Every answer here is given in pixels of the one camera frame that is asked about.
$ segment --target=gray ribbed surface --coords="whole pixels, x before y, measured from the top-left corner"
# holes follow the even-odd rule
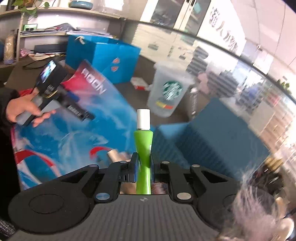
[[[168,195],[119,195],[98,204],[80,225],[63,233],[34,235],[16,232],[10,241],[210,241],[218,233],[205,225],[193,208]]]

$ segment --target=illuminated screen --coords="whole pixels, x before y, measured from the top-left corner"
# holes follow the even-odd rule
[[[57,65],[52,60],[48,63],[48,65],[46,66],[46,68],[40,74],[42,83],[44,83],[46,81],[46,79],[48,78],[48,76],[54,70],[54,68],[56,66]]]

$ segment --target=starbucks logo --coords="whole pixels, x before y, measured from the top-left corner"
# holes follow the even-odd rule
[[[161,93],[166,100],[173,100],[178,97],[182,91],[182,85],[177,81],[168,81],[163,85]]]

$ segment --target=white cap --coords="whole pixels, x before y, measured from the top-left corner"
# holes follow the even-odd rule
[[[150,130],[150,110],[149,109],[137,110],[137,129]]]

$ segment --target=starbucks cup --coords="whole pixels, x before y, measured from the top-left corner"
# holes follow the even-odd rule
[[[194,77],[174,62],[157,62],[147,106],[160,117],[169,117],[181,101]]]

